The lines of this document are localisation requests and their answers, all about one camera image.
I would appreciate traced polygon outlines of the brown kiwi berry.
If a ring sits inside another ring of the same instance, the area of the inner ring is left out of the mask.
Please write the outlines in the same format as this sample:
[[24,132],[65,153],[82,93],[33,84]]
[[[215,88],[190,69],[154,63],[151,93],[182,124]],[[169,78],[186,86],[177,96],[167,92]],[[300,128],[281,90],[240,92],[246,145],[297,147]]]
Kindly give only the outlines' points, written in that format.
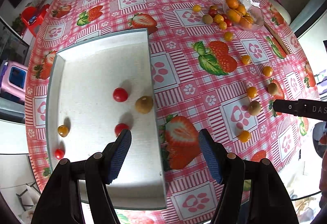
[[150,96],[142,96],[135,102],[137,112],[147,114],[153,108],[153,99]]

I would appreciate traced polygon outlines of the yellow cherry tomato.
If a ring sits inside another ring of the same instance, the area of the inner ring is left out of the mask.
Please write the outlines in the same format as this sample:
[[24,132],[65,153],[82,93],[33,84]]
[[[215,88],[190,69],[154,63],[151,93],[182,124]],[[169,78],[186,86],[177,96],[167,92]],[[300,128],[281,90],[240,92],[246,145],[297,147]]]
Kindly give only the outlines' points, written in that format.
[[265,66],[262,69],[262,73],[265,77],[271,77],[273,74],[273,69],[270,66]]

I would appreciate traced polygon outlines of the red cherry tomato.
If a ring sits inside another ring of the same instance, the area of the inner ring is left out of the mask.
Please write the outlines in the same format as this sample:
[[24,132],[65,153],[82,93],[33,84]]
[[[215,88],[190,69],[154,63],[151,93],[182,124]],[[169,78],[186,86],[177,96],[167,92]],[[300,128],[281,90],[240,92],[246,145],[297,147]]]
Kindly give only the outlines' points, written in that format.
[[113,99],[117,102],[125,102],[128,97],[128,92],[121,87],[115,88],[113,91]]

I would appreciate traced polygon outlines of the white rectangular tray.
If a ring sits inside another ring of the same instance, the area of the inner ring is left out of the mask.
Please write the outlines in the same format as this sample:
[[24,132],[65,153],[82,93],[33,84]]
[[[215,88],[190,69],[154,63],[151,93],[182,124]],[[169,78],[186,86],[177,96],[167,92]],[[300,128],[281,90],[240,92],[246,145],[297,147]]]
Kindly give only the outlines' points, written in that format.
[[[128,92],[125,102],[113,99],[115,88]],[[118,177],[107,190],[113,205],[128,210],[166,207],[156,110],[136,111],[142,96],[154,96],[148,34],[133,29],[95,37],[56,53],[50,74],[46,134],[50,168],[62,149],[70,161],[85,160],[115,141],[124,123],[132,141]]]

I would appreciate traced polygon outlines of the pink strawberry pattern tablecloth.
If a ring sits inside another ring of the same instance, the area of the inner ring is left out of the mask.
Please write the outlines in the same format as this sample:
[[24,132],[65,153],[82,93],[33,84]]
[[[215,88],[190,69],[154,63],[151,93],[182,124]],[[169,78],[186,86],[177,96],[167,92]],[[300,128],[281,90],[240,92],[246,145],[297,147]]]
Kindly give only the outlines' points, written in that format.
[[[269,1],[255,1],[288,55],[266,28],[232,27],[233,39],[224,43],[218,25],[202,22],[209,8],[223,0],[54,0],[37,33],[26,89],[27,140],[38,186],[43,189],[51,175],[45,114],[55,54],[80,41],[136,28],[150,30],[161,138],[172,119],[185,117],[247,160],[268,158],[277,170],[289,168],[309,122],[274,111],[273,102],[316,99],[318,90],[289,25],[276,26]],[[263,75],[265,66],[273,69],[271,77]]]

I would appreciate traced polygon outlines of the white cushion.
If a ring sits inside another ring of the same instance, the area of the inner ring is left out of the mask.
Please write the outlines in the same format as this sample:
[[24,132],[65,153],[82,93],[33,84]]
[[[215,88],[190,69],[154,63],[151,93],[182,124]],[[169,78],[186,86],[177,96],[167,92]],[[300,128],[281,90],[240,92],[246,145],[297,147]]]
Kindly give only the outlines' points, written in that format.
[[275,0],[267,0],[269,1],[269,10],[272,14],[272,22],[276,24],[276,26],[291,23],[290,14],[286,11],[286,9]]

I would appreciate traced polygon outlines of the clear glass fruit bowl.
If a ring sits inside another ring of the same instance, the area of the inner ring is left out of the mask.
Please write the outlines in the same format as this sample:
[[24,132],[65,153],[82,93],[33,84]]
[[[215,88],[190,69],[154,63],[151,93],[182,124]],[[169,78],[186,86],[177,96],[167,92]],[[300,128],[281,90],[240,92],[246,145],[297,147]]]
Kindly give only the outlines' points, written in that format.
[[263,27],[264,18],[260,7],[246,8],[239,0],[236,9],[230,9],[225,0],[223,1],[223,12],[236,27],[246,31],[256,31]]

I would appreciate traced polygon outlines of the pink plastic stool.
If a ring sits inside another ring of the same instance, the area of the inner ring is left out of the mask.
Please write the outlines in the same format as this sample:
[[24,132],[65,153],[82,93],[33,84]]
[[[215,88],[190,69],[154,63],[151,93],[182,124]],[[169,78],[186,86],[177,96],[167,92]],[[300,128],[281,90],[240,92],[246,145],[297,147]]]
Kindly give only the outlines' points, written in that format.
[[5,60],[1,64],[1,93],[9,100],[25,102],[28,68],[18,62]]

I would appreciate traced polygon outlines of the orange mandarin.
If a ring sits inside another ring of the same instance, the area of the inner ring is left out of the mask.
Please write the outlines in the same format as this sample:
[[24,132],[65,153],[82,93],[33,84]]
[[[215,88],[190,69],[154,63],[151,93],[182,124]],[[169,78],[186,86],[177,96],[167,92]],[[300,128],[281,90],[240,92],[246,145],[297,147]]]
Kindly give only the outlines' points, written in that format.
[[238,0],[225,0],[225,2],[230,9],[236,9],[239,6]]

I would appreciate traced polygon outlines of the red plastic chair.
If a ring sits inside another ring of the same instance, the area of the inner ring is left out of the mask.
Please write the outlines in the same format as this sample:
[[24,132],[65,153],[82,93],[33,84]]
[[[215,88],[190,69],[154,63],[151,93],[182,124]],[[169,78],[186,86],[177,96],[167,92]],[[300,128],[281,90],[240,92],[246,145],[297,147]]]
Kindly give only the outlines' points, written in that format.
[[45,4],[40,9],[29,6],[24,9],[21,13],[23,24],[28,28],[34,37],[37,37],[37,32],[41,24],[43,23],[44,17],[49,9],[50,5]]

